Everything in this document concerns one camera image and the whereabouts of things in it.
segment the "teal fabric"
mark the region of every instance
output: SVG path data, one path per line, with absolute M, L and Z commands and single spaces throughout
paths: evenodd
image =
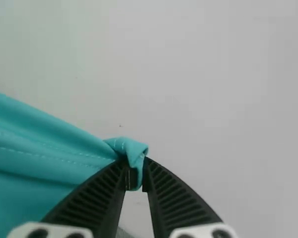
M 148 148 L 125 137 L 101 140 L 0 94 L 0 238 L 39 221 L 77 185 L 127 155 L 139 171 Z

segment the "white stitching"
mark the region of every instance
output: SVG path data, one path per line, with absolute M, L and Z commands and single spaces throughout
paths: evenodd
M 2 131 L 0 131 L 0 135 L 1 136 L 7 136 L 7 137 L 16 137 L 16 138 L 22 138 L 24 140 L 27 140 L 26 138 L 22 137 L 22 136 L 19 136 L 19 135 L 9 135 L 9 134 L 6 134 Z M 45 143 L 42 143 L 40 141 L 34 141 L 35 143 L 38 143 L 40 145 L 43 145 L 45 147 L 48 147 L 48 148 L 51 148 L 51 149 L 55 149 L 55 150 L 59 150 L 59 151 L 62 151 L 62 152 L 65 152 L 65 153 L 69 153 L 69 154 L 72 154 L 72 155 L 81 155 L 81 156 L 86 156 L 86 157 L 92 157 L 92 158 L 99 158 L 99 159 L 102 159 L 102 160 L 109 160 L 109 161 L 114 161 L 112 159 L 109 159 L 109 158 L 104 158 L 104 157 L 101 157 L 101 156 L 96 156 L 96 155 L 89 155 L 89 154 L 83 154 L 83 153 L 77 153 L 77 152 L 71 152 L 71 151 L 67 151 L 67 150 L 64 150 L 64 149 L 60 149 L 60 148 L 57 148 L 57 147 L 54 147 L 54 146 L 50 146 L 48 144 L 45 144 Z
M 19 154 L 26 154 L 26 155 L 30 155 L 30 156 L 36 156 L 36 157 L 40 157 L 40 158 L 45 158 L 45 159 L 49 159 L 49 160 L 58 160 L 58 161 L 62 161 L 62 162 L 67 162 L 70 164 L 77 164 L 77 165 L 81 165 L 81 166 L 85 166 L 85 167 L 92 167 L 92 168 L 96 168 L 96 169 L 101 169 L 98 166 L 94 166 L 94 165 L 89 165 L 89 164 L 83 164 L 83 163 L 77 163 L 71 160 L 64 160 L 61 158 L 56 158 L 56 157 L 48 157 L 48 156 L 44 156 L 44 155 L 39 155 L 39 154 L 31 154 L 28 152 L 24 152 L 24 151 L 19 151 L 19 150 L 14 150 L 14 149 L 10 149 L 10 148 L 6 148 L 6 147 L 2 147 L 0 146 L 0 149 L 2 150 L 7 150 L 9 152 L 13 152 L 13 153 L 19 153 Z

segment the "grey surface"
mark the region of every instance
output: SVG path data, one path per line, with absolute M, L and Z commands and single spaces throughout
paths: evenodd
M 298 237 L 298 0 L 0 0 L 0 91 L 148 143 L 242 238 Z M 152 237 L 141 193 L 121 226 Z
M 117 229 L 116 238 L 135 238 L 128 232 L 126 232 L 124 229 L 121 229 L 120 227 Z

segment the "fabric fold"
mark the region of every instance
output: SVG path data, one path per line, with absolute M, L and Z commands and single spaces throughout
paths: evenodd
M 0 238 L 39 221 L 78 184 L 126 155 L 142 181 L 148 147 L 126 137 L 101 140 L 0 94 Z

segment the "screw hole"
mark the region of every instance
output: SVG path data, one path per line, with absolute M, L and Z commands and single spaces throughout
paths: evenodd
M 72 233 L 68 235 L 66 238 L 84 238 L 84 236 L 81 233 Z
M 213 238 L 231 238 L 231 235 L 223 230 L 216 230 L 212 233 Z
M 32 231 L 27 238 L 46 238 L 48 236 L 48 231 L 46 229 L 36 229 Z
M 194 237 L 191 235 L 183 234 L 183 235 L 178 236 L 177 238 L 194 238 Z

